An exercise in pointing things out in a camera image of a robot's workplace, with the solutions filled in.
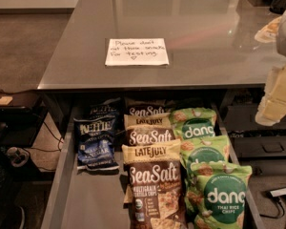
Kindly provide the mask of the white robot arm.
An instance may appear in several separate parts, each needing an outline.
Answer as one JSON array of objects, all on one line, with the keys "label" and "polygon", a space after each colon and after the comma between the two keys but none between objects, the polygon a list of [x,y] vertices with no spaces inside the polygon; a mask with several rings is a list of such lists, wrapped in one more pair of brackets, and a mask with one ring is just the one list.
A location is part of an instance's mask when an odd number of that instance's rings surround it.
[{"label": "white robot arm", "polygon": [[[286,57],[286,11],[259,30],[255,40],[261,43],[274,42],[277,52]],[[286,64],[269,71],[264,93],[255,114],[255,122],[273,126],[286,115]]]}]

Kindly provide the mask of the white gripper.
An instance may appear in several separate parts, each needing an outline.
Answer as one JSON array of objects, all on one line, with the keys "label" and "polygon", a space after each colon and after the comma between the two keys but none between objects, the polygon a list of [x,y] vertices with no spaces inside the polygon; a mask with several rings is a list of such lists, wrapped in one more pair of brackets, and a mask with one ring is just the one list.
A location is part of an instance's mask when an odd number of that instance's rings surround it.
[{"label": "white gripper", "polygon": [[[273,99],[286,103],[286,64],[279,68],[273,67],[268,74],[265,93]],[[286,115],[286,105],[273,102],[266,96],[261,98],[255,114],[255,122],[263,126],[273,126]]]}]

